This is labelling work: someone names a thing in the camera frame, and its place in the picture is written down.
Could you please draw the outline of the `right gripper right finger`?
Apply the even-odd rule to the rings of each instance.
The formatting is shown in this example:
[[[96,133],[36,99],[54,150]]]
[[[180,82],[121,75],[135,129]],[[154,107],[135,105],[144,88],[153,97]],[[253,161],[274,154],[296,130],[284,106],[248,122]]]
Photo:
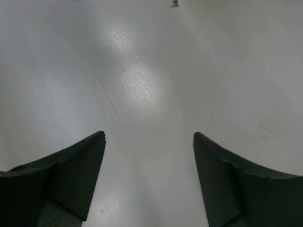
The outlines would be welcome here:
[[[209,226],[302,226],[301,176],[255,164],[200,132],[193,145]]]

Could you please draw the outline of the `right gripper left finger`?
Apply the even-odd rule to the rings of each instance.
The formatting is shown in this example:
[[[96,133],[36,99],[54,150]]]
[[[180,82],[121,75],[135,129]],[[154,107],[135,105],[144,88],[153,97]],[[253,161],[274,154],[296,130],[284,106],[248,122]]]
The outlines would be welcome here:
[[[36,227],[60,212],[87,220],[106,145],[103,131],[44,158],[0,173],[0,225]]]

